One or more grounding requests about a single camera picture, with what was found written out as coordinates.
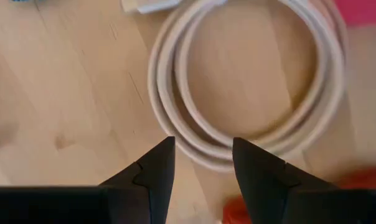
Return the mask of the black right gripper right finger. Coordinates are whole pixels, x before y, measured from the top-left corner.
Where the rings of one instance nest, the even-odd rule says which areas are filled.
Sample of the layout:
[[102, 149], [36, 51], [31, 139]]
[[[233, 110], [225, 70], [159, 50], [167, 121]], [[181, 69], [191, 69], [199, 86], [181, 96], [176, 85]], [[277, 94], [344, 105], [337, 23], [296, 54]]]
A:
[[232, 154], [252, 224], [376, 224], [376, 171], [340, 187], [242, 138]]

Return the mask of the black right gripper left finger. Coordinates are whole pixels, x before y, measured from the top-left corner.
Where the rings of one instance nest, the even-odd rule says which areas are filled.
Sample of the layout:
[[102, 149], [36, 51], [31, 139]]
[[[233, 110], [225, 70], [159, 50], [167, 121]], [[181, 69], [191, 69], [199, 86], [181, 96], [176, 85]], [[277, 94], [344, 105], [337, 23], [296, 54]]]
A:
[[0, 187], [0, 224], [165, 224], [175, 157], [169, 136], [99, 185]]

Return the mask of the pink plastic bin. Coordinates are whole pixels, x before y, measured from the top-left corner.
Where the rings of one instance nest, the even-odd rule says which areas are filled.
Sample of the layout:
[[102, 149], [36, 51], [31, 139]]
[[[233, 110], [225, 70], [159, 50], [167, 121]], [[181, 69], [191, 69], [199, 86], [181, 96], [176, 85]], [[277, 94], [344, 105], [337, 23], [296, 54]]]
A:
[[376, 25], [376, 0], [334, 0], [349, 26]]

